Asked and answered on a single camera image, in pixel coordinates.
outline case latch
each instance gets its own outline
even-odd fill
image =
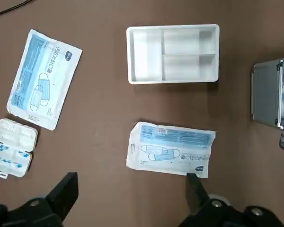
[[[8,174],[4,173],[4,172],[0,172],[0,177],[3,179],[6,179],[8,177]]]

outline plastic packaging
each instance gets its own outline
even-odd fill
[[[31,30],[9,95],[8,112],[54,130],[81,53]]]
[[[126,166],[207,178],[214,138],[214,131],[138,122],[129,138]]]

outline logo on package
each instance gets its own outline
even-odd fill
[[[69,61],[71,59],[71,57],[72,57],[72,53],[67,51],[66,54],[65,54],[66,61]]]
[[[204,169],[204,166],[198,166],[195,168],[196,171],[200,171],[200,172],[202,172],[203,169]]]

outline pill box lid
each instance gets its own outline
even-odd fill
[[[0,142],[19,151],[31,152],[36,146],[38,131],[27,125],[0,119]]]

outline white pill box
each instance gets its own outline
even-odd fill
[[[219,77],[218,25],[129,27],[131,84],[214,82]]]
[[[38,131],[9,119],[0,120],[0,177],[22,177],[27,173]]]

